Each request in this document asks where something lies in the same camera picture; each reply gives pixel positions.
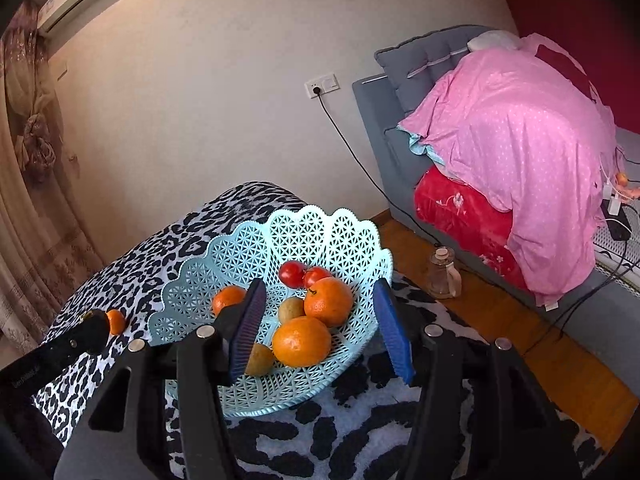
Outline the white wall socket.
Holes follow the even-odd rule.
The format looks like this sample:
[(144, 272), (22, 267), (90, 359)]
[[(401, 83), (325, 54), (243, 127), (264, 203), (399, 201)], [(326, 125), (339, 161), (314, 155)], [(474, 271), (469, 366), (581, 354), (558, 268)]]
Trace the white wall socket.
[(308, 80), (305, 84), (306, 95), (309, 99), (314, 99), (322, 94), (334, 92), (341, 88), (335, 74), (318, 76)]

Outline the grey sofa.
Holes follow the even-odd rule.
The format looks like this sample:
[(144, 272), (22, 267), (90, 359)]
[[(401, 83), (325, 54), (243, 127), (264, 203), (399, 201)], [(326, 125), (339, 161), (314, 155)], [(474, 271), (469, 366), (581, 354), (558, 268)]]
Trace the grey sofa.
[[(506, 248), (512, 216), (492, 208), (466, 185), (444, 177), (425, 155), (408, 148), (407, 133), (398, 130), (402, 109), (384, 75), (352, 85), (382, 177), (393, 217), (434, 242), (454, 248), (459, 260), (533, 306), (518, 265)], [(639, 218), (624, 207), (628, 240), (613, 240), (608, 228), (593, 240), (596, 266), (568, 292), (559, 310), (544, 311), (568, 336), (594, 354), (632, 392), (639, 390)]]

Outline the light blue lattice basket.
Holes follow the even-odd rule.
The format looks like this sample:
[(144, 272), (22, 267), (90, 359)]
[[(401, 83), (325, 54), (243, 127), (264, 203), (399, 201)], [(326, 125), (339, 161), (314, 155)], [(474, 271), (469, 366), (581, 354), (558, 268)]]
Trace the light blue lattice basket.
[(152, 344), (179, 341), (198, 326), (213, 323), (217, 292), (229, 285), (247, 288), (259, 278), (266, 285), (266, 310), (255, 340), (268, 346), (280, 325), (280, 304), (305, 295), (278, 277), (281, 264), (290, 260), (321, 266), (348, 285), (354, 297), (349, 318), (332, 330), (331, 353), (320, 364), (276, 364), (265, 376), (243, 375), (232, 386), (220, 388), (224, 416), (262, 416), (312, 398), (360, 356), (378, 329), (374, 285), (391, 280), (394, 267), (378, 228), (346, 208), (326, 214), (308, 205), (296, 212), (277, 210), (262, 223), (244, 221), (232, 233), (214, 237), (201, 257), (187, 258), (160, 293), (162, 310), (149, 319)]

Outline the white pillow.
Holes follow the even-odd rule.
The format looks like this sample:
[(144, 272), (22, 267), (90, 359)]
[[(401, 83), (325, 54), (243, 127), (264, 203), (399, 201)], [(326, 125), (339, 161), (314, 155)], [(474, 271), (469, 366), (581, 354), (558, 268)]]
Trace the white pillow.
[(521, 38), (507, 30), (486, 30), (486, 32), (482, 32), (468, 41), (468, 49), (470, 52), (487, 49), (517, 51), (520, 50), (521, 47)]

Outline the small orange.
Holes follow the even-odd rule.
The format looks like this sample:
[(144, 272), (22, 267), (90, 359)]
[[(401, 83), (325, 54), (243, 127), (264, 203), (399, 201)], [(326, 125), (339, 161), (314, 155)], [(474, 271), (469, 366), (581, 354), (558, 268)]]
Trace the small orange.
[(343, 325), (352, 310), (352, 290), (338, 278), (322, 278), (306, 290), (304, 311), (329, 328)]
[(217, 292), (212, 299), (212, 312), (217, 316), (224, 308), (240, 304), (246, 294), (246, 290), (240, 286), (229, 285)]
[(119, 336), (126, 330), (126, 318), (119, 310), (109, 310), (106, 312), (108, 322), (110, 323), (110, 334)]

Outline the grey cushion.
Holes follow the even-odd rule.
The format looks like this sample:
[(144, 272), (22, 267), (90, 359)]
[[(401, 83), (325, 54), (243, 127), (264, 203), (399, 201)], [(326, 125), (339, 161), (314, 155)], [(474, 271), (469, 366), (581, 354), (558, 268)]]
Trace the grey cushion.
[(395, 90), (406, 115), (414, 112), (441, 76), (453, 70), (470, 53), (468, 43), (489, 32), (482, 25), (459, 25), (403, 41), (378, 50), (375, 61)]

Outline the large orange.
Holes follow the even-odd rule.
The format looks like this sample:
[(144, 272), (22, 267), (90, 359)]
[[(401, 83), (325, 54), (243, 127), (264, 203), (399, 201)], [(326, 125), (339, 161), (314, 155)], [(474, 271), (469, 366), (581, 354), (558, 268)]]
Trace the large orange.
[(331, 348), (329, 329), (309, 316), (292, 318), (281, 325), (272, 337), (274, 356), (288, 367), (317, 365), (329, 355)]

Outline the tan kiwi fruit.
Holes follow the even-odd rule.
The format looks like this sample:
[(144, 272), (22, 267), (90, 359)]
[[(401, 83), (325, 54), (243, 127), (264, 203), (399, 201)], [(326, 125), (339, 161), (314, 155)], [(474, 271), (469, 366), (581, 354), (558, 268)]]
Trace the tan kiwi fruit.
[(273, 363), (274, 354), (269, 347), (264, 344), (253, 344), (244, 373), (252, 377), (265, 376), (272, 369)]

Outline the pink quilt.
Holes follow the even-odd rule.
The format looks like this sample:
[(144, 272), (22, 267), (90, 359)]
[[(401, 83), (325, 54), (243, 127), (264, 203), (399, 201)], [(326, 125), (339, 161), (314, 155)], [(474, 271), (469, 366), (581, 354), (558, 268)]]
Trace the pink quilt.
[(588, 278), (603, 187), (616, 173), (616, 125), (567, 50), (531, 34), (516, 50), (471, 52), (399, 127), (511, 214), (506, 247), (537, 304)]

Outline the yellow-green kiwi fruit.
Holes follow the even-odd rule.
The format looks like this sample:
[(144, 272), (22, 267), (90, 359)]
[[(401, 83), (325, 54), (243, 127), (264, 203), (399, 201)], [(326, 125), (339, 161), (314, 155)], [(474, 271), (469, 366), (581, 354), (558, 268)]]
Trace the yellow-green kiwi fruit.
[(304, 302), (298, 297), (290, 297), (280, 304), (278, 309), (278, 319), (281, 325), (286, 324), (294, 318), (305, 315)]

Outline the red blanket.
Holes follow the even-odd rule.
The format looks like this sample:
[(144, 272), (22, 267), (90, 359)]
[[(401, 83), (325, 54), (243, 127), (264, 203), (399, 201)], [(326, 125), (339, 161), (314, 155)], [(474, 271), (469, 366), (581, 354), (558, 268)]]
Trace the red blanket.
[(506, 247), (511, 211), (495, 210), (480, 192), (445, 177), (435, 166), (421, 178), (413, 199), (421, 221), (449, 235), (510, 285), (528, 292), (522, 271)]

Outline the black power adapter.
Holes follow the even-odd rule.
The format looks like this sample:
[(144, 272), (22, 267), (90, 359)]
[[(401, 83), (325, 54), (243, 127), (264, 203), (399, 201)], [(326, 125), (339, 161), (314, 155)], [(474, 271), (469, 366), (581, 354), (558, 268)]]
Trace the black power adapter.
[(632, 229), (625, 211), (619, 209), (616, 214), (610, 214), (608, 212), (609, 206), (610, 202), (608, 200), (602, 200), (601, 210), (604, 215), (610, 237), (616, 242), (628, 242), (628, 240), (631, 239)]

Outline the red tomato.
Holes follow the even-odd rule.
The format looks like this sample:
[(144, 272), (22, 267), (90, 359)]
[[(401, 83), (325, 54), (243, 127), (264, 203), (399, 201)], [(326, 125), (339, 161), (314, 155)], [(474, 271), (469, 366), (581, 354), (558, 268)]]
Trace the red tomato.
[(311, 286), (316, 284), (318, 281), (323, 280), (324, 278), (330, 278), (331, 276), (332, 274), (325, 268), (322, 268), (322, 266), (312, 266), (311, 268), (308, 268), (304, 274), (304, 289), (311, 288)]
[(297, 260), (290, 260), (280, 265), (278, 277), (286, 287), (299, 289), (304, 287), (305, 274), (306, 268), (303, 263)]

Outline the beige patterned curtain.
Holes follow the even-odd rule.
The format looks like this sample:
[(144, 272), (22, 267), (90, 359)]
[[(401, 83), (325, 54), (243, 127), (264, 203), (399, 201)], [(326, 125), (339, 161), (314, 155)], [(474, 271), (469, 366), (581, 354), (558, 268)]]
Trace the beige patterned curtain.
[(63, 123), (38, 6), (1, 35), (1, 333), (34, 350), (66, 300), (104, 263), (63, 166)]

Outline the clear plastic bottle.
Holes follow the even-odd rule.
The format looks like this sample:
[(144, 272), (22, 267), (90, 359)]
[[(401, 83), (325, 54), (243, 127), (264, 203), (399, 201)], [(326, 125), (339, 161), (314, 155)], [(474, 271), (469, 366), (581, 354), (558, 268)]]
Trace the clear plastic bottle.
[(436, 248), (427, 271), (427, 289), (438, 299), (458, 298), (462, 294), (462, 277), (454, 265), (454, 251)]

